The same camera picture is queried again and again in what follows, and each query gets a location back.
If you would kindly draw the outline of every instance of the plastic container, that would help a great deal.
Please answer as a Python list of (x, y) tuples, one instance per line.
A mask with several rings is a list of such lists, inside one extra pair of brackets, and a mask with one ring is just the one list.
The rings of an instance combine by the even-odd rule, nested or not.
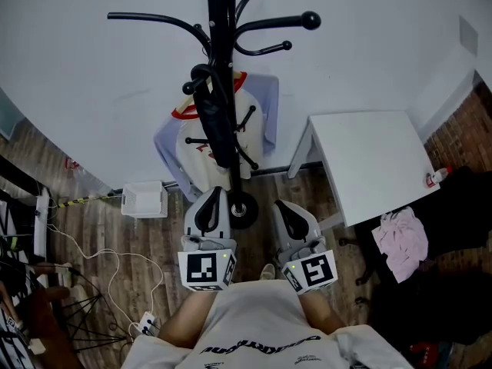
[(168, 192), (160, 181), (128, 183), (123, 187), (121, 214), (133, 218), (166, 218)]
[(442, 182), (451, 173), (451, 167), (441, 168), (435, 171), (433, 174), (427, 174), (425, 177), (425, 185), (429, 188)]

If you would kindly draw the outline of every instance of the pink cloth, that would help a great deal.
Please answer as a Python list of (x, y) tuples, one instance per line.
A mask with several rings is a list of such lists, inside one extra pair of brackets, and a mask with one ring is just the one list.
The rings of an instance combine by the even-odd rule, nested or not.
[(381, 226), (372, 231), (379, 251), (398, 283), (407, 280), (427, 258), (428, 241), (424, 226), (410, 207), (381, 216)]

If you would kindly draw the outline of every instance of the table leg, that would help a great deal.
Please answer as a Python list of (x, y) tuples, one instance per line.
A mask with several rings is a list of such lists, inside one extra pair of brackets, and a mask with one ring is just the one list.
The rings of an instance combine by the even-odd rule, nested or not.
[(325, 218), (321, 220), (318, 224), (320, 225), (320, 230), (324, 231), (328, 228), (333, 228), (336, 225), (343, 224), (344, 218), (342, 217), (340, 212), (337, 212), (331, 215), (329, 218)]
[(299, 168), (303, 163), (306, 162), (309, 150), (313, 142), (313, 126), (307, 121), (306, 129), (302, 135), (301, 141), (299, 142), (298, 149), (294, 153), (292, 158), (291, 166), (287, 172), (287, 177), (292, 179), (299, 171)]

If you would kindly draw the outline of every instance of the white wall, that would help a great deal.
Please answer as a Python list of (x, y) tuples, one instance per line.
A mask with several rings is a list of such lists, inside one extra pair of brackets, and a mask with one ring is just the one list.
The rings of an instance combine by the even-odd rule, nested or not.
[(407, 109), (422, 141), (426, 141), (461, 105), (474, 86), (474, 72), (492, 88), (492, 0), (450, 0), (456, 23), (466, 19), (477, 32), (477, 55), (460, 44), (437, 67), (433, 78)]
[(0, 88), (0, 134), (10, 139), (14, 134), (15, 126), (24, 118), (24, 115), (15, 107), (7, 95)]
[[(474, 27), (488, 28), (481, 4), (251, 0), (241, 23), (306, 10), (323, 21), (314, 32), (275, 29), (240, 39), (250, 49), (294, 44), (289, 52), (235, 56), (236, 69), (280, 79), (278, 146), (265, 167), (290, 163), (308, 115), (412, 108), (457, 46), (461, 7)], [(113, 188), (173, 180), (151, 139), (183, 98), (191, 68), (204, 62), (201, 46), (170, 25), (110, 22), (109, 11), (208, 22), (206, 0), (0, 0), (0, 86), (58, 147)], [(490, 67), (484, 70), (492, 75)]]

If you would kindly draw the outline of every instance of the bottle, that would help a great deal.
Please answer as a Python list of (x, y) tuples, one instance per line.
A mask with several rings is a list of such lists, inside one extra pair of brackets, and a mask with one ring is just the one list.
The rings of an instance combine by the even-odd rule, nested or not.
[(427, 174), (425, 176), (425, 185), (429, 188), (442, 182), (451, 173), (451, 167), (441, 168), (435, 171), (433, 174)]

